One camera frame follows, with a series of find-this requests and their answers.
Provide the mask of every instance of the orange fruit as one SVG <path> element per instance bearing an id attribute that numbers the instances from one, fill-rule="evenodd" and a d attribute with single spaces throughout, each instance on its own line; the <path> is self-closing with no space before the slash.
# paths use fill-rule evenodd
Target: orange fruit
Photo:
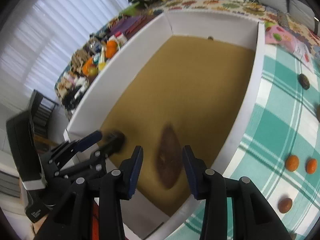
<path id="1" fill-rule="evenodd" d="M 116 43 L 116 41 L 107 42 L 107 48 L 117 48 L 117 47 L 118 47 L 118 43 Z"/>
<path id="2" fill-rule="evenodd" d="M 290 155 L 285 161 L 285 167 L 288 171 L 295 171 L 299 166 L 299 158 L 296 155 Z"/>
<path id="3" fill-rule="evenodd" d="M 89 58 L 89 59 L 87 60 L 87 62 L 84 63 L 84 65 L 82 66 L 82 73 L 83 73 L 84 75 L 87 76 L 87 75 L 89 74 L 88 68 L 89 68 L 92 64 L 93 64 L 93 57 Z"/>
<path id="4" fill-rule="evenodd" d="M 309 174 L 315 173 L 315 171 L 317 169 L 317 166 L 318 166 L 317 160 L 316 159 L 310 159 L 308 161 L 308 163 L 307 163 L 307 168 L 306 168 L 307 173 L 309 173 Z"/>
<path id="5" fill-rule="evenodd" d="M 112 58 L 114 54 L 116 54 L 117 49 L 113 47 L 107 47 L 106 50 L 106 58 Z"/>

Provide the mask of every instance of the colorful patterned tablecloth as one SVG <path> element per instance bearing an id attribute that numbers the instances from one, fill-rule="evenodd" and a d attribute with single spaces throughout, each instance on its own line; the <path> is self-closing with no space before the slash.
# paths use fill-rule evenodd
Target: colorful patterned tablecloth
<path id="1" fill-rule="evenodd" d="M 315 61 L 310 70 L 291 54 L 265 45 L 263 73 L 254 110 L 242 141 L 223 176 L 251 178 L 289 232 L 304 239 L 320 216 L 320 169 L 310 175 L 305 163 L 320 160 L 320 129 L 316 107 L 320 103 L 320 72 Z M 298 74 L 305 74 L 310 88 L 304 90 Z M 289 172 L 284 162 L 290 155 L 300 160 Z M 286 214 L 277 205 L 284 196 L 293 200 Z M 204 201 L 166 240 L 199 239 Z M 228 199 L 228 240 L 233 239 L 231 199 Z"/>
<path id="2" fill-rule="evenodd" d="M 278 10 L 252 3 L 251 1 L 242 4 L 229 0 L 170 0 L 160 6 L 150 8 L 147 13 L 158 15 L 164 11 L 184 9 L 227 11 L 257 18 L 265 22 L 279 23 Z M 298 40 L 305 43 L 309 52 L 320 62 L 320 38 L 305 25 L 295 21 L 289 14 L 286 14 L 285 17 L 288 21 L 288 26 L 285 28 Z"/>

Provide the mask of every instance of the white box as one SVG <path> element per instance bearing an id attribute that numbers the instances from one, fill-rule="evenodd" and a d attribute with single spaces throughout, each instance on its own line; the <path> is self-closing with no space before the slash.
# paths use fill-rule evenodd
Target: white box
<path id="1" fill-rule="evenodd" d="M 263 22 L 232 13 L 205 10 L 169 11 L 148 23 L 110 60 L 90 86 L 72 116 L 64 133 L 65 139 L 79 139 L 98 130 L 108 112 L 141 68 L 172 35 L 203 38 L 212 36 L 217 41 L 255 51 L 244 100 L 232 129 L 211 167 L 223 174 L 238 148 L 253 111 L 262 75 L 265 43 Z M 77 158 L 73 159 L 74 162 L 88 158 L 95 147 L 78 153 Z M 113 163 L 108 160 L 107 169 L 114 168 Z M 152 233 L 148 240 L 163 240 L 178 228 L 197 206 L 198 201 L 190 196 L 173 216 L 168 217 L 136 190 L 130 201 L 121 202 L 126 236 L 130 240 L 144 239 Z"/>

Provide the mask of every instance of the dark round seed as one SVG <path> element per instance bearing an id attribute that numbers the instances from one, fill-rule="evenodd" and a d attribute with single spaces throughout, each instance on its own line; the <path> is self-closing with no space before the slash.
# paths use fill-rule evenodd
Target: dark round seed
<path id="1" fill-rule="evenodd" d="M 310 88 L 310 82 L 308 78 L 304 74 L 300 74 L 298 77 L 300 85 L 305 89 L 308 90 Z"/>
<path id="2" fill-rule="evenodd" d="M 285 198 L 278 203 L 278 209 L 280 213 L 285 214 L 287 213 L 292 207 L 292 199 Z"/>

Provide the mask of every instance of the white wall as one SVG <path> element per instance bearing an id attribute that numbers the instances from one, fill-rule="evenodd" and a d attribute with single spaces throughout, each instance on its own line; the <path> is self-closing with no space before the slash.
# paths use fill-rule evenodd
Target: white wall
<path id="1" fill-rule="evenodd" d="M 14 111 L 0 103 L 0 150 L 8 154 L 11 154 L 11 151 L 9 147 L 5 124 L 6 121 L 15 114 L 16 113 Z"/>
<path id="2" fill-rule="evenodd" d="M 52 112 L 48 124 L 48 138 L 54 142 L 65 141 L 63 132 L 69 123 L 62 106 L 56 106 Z"/>
<path id="3" fill-rule="evenodd" d="M 32 239 L 32 223 L 25 215 L 19 215 L 12 212 L 3 210 L 8 222 L 12 226 L 13 230 L 22 239 Z"/>
<path id="4" fill-rule="evenodd" d="M 0 151 L 0 171 L 19 177 L 12 156 L 4 151 Z"/>

